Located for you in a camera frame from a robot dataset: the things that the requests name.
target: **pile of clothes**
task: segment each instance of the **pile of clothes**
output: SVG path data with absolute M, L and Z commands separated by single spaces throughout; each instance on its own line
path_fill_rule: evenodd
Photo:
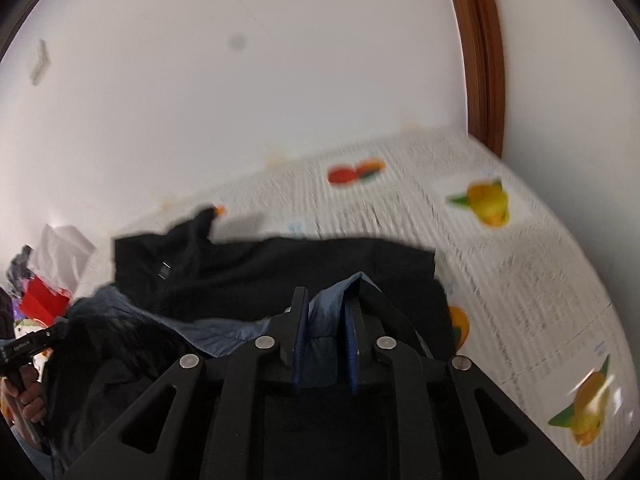
M 25 319 L 20 309 L 29 282 L 33 279 L 33 271 L 28 267 L 29 256 L 33 249 L 25 245 L 15 255 L 6 270 L 7 290 L 0 288 L 0 338 L 9 339 L 13 336 L 14 322 Z
M 212 243 L 215 217 L 206 208 L 164 235 L 115 240 L 113 283 L 68 310 L 68 336 L 44 378 L 47 433 L 61 470 L 182 355 L 225 356 L 264 334 L 296 286 L 313 298 L 311 358 L 331 351 L 342 297 L 354 283 L 395 307 L 380 309 L 383 323 L 385 316 L 408 320 L 415 332 L 404 338 L 422 354 L 455 354 L 433 252 L 378 238 Z M 325 372 L 305 386 L 329 385 L 335 374 Z M 300 428 L 291 431 L 294 438 Z
M 25 319 L 31 326 L 51 326 L 56 316 L 64 314 L 94 251 L 95 246 L 76 227 L 45 225 L 36 250 L 25 245 L 6 272 L 10 317 L 16 327 Z

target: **orange fruit print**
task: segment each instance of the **orange fruit print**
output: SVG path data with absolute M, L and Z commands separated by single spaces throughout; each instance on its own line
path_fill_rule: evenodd
M 449 305 L 449 315 L 453 326 L 453 337 L 456 343 L 456 351 L 462 348 L 471 328 L 466 312 L 458 306 Z
M 329 168 L 327 180 L 332 186 L 350 186 L 359 180 L 369 180 L 379 174 L 386 167 L 385 161 L 380 158 L 368 158 L 359 163 L 355 168 L 347 165 Z
M 610 355 L 599 371 L 592 371 L 578 386 L 574 402 L 552 418 L 548 424 L 568 428 L 579 447 L 590 446 L 599 436 L 607 417 L 609 403 Z

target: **mattress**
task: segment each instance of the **mattress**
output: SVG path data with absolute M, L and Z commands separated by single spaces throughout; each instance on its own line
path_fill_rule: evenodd
M 638 433 L 636 372 L 606 290 L 548 208 L 465 134 L 412 132 L 271 168 L 118 235 L 163 232 L 203 204 L 226 210 L 213 241 L 369 235 L 435 249 L 458 353 L 473 359 L 585 478 L 606 478 Z M 112 276 L 107 240 L 78 295 Z

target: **fruit print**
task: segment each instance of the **fruit print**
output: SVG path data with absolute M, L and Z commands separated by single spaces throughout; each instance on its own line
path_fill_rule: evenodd
M 448 202 L 466 207 L 488 227 L 504 227 L 509 223 L 509 195 L 502 188 L 502 180 L 472 182 L 465 195 L 450 196 Z
M 580 385 L 574 402 L 549 421 L 550 426 L 569 428 L 580 447 L 592 444 L 604 425 L 609 402 L 609 358 Z
M 453 326 L 453 337 L 456 342 L 456 352 L 462 348 L 469 335 L 470 323 L 464 310 L 458 306 L 449 307 L 449 316 Z
M 355 168 L 347 165 L 329 168 L 327 180 L 332 186 L 349 186 L 355 182 L 369 180 L 386 167 L 385 161 L 380 158 L 368 158 L 359 163 Z

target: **yellow fruit print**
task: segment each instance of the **yellow fruit print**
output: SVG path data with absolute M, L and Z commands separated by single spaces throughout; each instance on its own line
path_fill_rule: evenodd
M 504 227 L 509 223 L 509 195 L 502 188 L 502 180 L 476 181 L 466 188 L 466 195 L 450 196 L 449 203 L 471 209 L 482 224 Z
M 592 372 L 580 385 L 574 402 L 549 421 L 551 426 L 569 428 L 575 443 L 588 446 L 600 434 L 609 402 L 609 357 L 598 372 Z
M 456 352 L 462 348 L 466 338 L 469 335 L 469 318 L 464 310 L 458 306 L 449 307 L 449 316 L 451 317 L 451 325 L 453 326 L 453 337 L 456 342 Z

